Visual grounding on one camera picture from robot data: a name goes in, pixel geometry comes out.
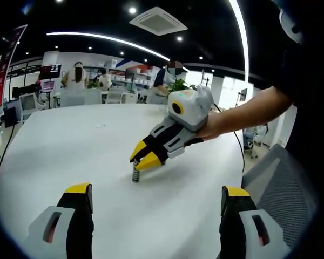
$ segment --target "green plant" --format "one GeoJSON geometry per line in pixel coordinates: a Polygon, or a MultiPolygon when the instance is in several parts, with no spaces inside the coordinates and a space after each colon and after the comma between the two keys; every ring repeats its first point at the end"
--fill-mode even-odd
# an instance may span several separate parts
{"type": "Polygon", "coordinates": [[[87,88],[88,89],[98,88],[98,84],[95,83],[94,81],[91,81],[91,82],[88,83],[87,88]]]}
{"type": "Polygon", "coordinates": [[[182,79],[178,79],[173,84],[169,85],[168,91],[169,91],[169,94],[170,94],[172,92],[182,91],[182,90],[186,90],[188,88],[189,87],[187,86],[185,81],[183,81],[182,79]]]}

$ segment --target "person's hand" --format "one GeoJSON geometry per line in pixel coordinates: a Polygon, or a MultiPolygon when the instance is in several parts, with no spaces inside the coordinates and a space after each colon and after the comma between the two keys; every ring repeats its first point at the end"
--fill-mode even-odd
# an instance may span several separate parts
{"type": "Polygon", "coordinates": [[[218,112],[211,111],[209,113],[207,123],[203,128],[197,131],[197,138],[202,138],[203,140],[210,140],[217,138],[220,135],[220,129],[218,126],[218,112]]]}

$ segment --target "sign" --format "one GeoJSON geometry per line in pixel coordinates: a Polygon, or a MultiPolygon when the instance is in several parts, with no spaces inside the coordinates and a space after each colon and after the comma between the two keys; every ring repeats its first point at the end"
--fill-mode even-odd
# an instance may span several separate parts
{"type": "Polygon", "coordinates": [[[0,107],[2,107],[4,86],[8,68],[15,53],[17,42],[21,39],[26,27],[27,25],[23,25],[13,30],[7,49],[4,50],[4,52],[0,55],[0,107]]]}

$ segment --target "air conditioning vent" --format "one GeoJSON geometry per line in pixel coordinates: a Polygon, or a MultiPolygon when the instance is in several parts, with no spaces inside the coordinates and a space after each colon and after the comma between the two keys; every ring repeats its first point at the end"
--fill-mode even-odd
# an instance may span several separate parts
{"type": "Polygon", "coordinates": [[[187,30],[187,27],[178,19],[159,7],[143,12],[135,19],[131,20],[130,24],[140,27],[157,36],[187,30]]]}

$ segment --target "curved light strip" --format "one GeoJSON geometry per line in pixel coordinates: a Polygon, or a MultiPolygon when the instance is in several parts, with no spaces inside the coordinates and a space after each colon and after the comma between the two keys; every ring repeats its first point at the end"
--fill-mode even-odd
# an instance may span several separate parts
{"type": "MultiPolygon", "coordinates": [[[[167,58],[167,57],[163,56],[162,54],[157,53],[157,52],[155,52],[153,50],[150,50],[150,49],[148,49],[146,47],[137,45],[137,44],[132,43],[132,42],[127,42],[127,41],[122,40],[122,39],[105,36],[105,35],[85,33],[85,32],[50,32],[50,33],[47,33],[47,36],[53,36],[53,35],[77,35],[77,36],[86,36],[86,37],[93,37],[93,38],[100,38],[100,39],[108,39],[108,40],[112,40],[114,42],[119,42],[119,43],[122,43],[122,44],[129,45],[131,47],[135,47],[137,49],[140,49],[140,50],[143,50],[143,51],[148,52],[150,54],[153,54],[153,55],[155,55],[155,56],[157,56],[159,58],[162,58],[162,59],[164,59],[166,61],[170,61],[169,58],[167,58]]],[[[186,72],[189,72],[189,70],[187,68],[183,67],[183,69],[186,72]]]]}
{"type": "Polygon", "coordinates": [[[242,48],[244,50],[244,62],[245,62],[245,82],[248,83],[248,42],[247,42],[247,35],[246,35],[246,30],[245,30],[245,25],[244,25],[244,19],[242,18],[242,14],[238,5],[237,0],[229,0],[235,17],[238,22],[240,34],[241,34],[241,40],[242,40],[242,48]]]}

